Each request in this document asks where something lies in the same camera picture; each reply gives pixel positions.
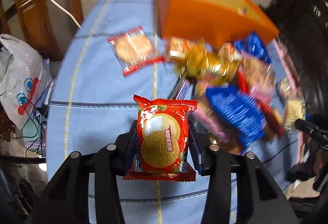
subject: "blue snack package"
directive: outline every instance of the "blue snack package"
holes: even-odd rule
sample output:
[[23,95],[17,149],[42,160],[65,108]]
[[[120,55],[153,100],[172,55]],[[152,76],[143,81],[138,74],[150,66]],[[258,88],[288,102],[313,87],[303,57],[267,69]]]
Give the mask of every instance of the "blue snack package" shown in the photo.
[[255,32],[251,32],[245,40],[234,41],[233,45],[239,52],[244,50],[256,58],[271,64],[271,59],[265,48],[265,44]]
[[214,111],[239,130],[239,140],[245,148],[264,135],[265,117],[249,95],[234,86],[207,88],[205,95]]

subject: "blue tablecloth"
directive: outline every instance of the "blue tablecloth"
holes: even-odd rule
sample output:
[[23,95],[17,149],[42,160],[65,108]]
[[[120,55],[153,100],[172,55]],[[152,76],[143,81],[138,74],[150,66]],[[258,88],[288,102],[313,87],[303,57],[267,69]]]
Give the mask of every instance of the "blue tablecloth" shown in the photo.
[[[129,131],[137,118],[133,94],[153,99],[154,66],[124,77],[107,37],[142,25],[154,41],[154,0],[99,0],[75,35],[62,62],[56,88],[50,103],[47,125],[48,178],[54,175],[67,154],[80,151],[83,155],[97,152]],[[158,38],[157,47],[164,50]],[[277,80],[285,77],[279,57],[272,44],[268,46]],[[177,80],[171,64],[157,64],[158,98],[167,98]],[[191,98],[189,90],[186,99]],[[283,113],[275,94],[273,105]],[[260,139],[251,150],[266,162],[281,189],[288,182],[286,172],[297,161],[297,135],[277,138],[273,142]],[[196,182],[160,182],[162,223],[198,224],[205,205],[209,177],[197,175]],[[131,181],[117,177],[122,210],[127,224],[157,223],[155,181]],[[94,175],[90,176],[90,222],[96,223]],[[236,180],[232,175],[232,214],[236,219]]]

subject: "wooden chair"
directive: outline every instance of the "wooden chair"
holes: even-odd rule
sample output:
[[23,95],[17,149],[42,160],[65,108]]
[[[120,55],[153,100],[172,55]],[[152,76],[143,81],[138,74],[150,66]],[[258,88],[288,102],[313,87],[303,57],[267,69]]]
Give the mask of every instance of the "wooden chair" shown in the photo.
[[[50,18],[46,0],[14,0],[19,23],[24,35],[25,41],[40,55],[51,61],[61,61],[61,54]],[[72,14],[78,21],[82,23],[83,14],[81,0],[71,0]],[[2,2],[0,1],[0,33],[11,34],[10,28],[6,19]],[[12,122],[7,117],[2,106],[0,105],[0,132],[4,140],[10,140],[10,132],[14,131]]]

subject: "orange cardboard box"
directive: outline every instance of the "orange cardboard box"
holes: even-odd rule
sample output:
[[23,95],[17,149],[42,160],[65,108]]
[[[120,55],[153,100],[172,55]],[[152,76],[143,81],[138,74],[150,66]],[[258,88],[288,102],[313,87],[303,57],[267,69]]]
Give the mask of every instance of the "orange cardboard box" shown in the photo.
[[212,46],[255,31],[265,44],[279,34],[251,0],[157,0],[162,38],[204,38]]

